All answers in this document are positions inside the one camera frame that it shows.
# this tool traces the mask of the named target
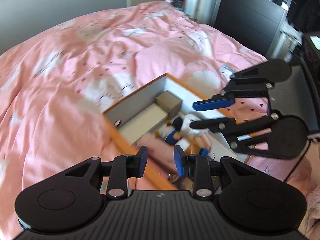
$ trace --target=pink blanket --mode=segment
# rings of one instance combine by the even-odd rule
[[[0,239],[21,231],[20,191],[91,156],[119,154],[100,115],[113,103],[165,72],[210,97],[234,71],[265,60],[166,2],[81,16],[1,55]],[[228,110],[247,120],[266,107],[248,99]]]

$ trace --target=bed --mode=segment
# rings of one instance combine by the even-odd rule
[[[211,97],[266,59],[166,2],[106,10],[48,29],[0,56],[0,239],[16,236],[23,189],[91,156],[119,155],[101,113],[169,73]],[[225,111],[245,122],[264,99]]]

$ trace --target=gray wall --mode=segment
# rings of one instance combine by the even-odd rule
[[[0,55],[74,17],[126,7],[126,0],[0,0]]]

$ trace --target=black plush ear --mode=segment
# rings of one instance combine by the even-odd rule
[[[181,130],[181,127],[182,127],[182,123],[183,123],[183,119],[181,117],[177,117],[172,125],[173,127],[177,130],[177,131],[180,131]]]

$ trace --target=white paper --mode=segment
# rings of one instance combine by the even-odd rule
[[[320,38],[318,36],[310,36],[310,39],[316,46],[317,50],[320,50]]]

